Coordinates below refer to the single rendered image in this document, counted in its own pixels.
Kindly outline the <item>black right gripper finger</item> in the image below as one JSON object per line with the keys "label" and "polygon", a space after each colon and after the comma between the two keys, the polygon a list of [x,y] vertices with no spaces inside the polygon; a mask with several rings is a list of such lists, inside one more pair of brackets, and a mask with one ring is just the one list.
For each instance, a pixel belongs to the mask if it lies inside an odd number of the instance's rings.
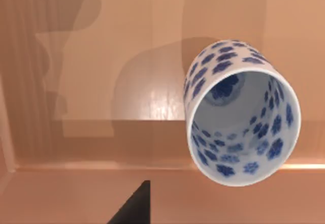
{"label": "black right gripper finger", "polygon": [[145,180],[106,224],[150,224],[150,180]]}

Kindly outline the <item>white cup with blue flowers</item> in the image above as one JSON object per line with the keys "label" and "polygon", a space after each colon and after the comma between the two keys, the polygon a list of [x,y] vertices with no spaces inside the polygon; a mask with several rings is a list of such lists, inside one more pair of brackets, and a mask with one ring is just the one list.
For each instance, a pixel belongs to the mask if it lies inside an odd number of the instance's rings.
{"label": "white cup with blue flowers", "polygon": [[301,108],[288,81],[265,56],[239,40],[205,47],[183,85],[187,145],[210,180],[249,186],[279,170],[301,129]]}

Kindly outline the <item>shallow salmon-coloured box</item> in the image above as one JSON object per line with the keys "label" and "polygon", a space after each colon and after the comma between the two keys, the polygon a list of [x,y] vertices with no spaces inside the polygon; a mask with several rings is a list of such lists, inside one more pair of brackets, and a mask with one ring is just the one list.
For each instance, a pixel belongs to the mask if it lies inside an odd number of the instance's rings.
{"label": "shallow salmon-coloured box", "polygon": [[[273,176],[194,165],[184,78],[222,39],[259,49],[302,109]],[[0,224],[107,224],[151,182],[151,224],[325,224],[325,0],[0,0]]]}

